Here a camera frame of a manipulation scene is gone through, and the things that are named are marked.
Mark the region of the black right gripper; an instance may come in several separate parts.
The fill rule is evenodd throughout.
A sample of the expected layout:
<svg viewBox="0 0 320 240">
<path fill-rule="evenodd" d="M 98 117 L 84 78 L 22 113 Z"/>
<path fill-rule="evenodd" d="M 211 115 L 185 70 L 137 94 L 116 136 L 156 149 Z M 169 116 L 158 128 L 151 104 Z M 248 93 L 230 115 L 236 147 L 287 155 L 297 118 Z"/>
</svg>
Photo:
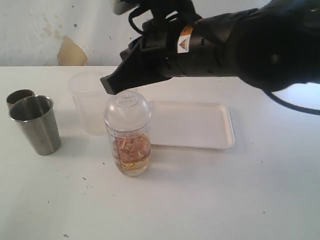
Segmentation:
<svg viewBox="0 0 320 240">
<path fill-rule="evenodd" d="M 173 77 L 200 76 L 200 16 L 190 0 L 136 0 L 129 14 L 140 34 L 121 52 L 122 63 L 100 78 L 109 95 L 164 82 Z"/>
</svg>

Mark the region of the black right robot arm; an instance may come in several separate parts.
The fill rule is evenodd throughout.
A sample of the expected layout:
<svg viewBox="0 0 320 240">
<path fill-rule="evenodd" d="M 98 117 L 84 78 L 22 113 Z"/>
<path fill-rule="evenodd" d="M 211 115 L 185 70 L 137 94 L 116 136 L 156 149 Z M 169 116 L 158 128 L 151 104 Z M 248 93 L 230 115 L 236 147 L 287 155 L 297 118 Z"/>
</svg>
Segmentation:
<svg viewBox="0 0 320 240">
<path fill-rule="evenodd" d="M 174 77 L 238 77 L 276 92 L 320 78 L 320 3 L 272 0 L 261 8 L 203 18 L 190 0 L 137 0 L 129 20 L 151 11 L 105 91 Z"/>
</svg>

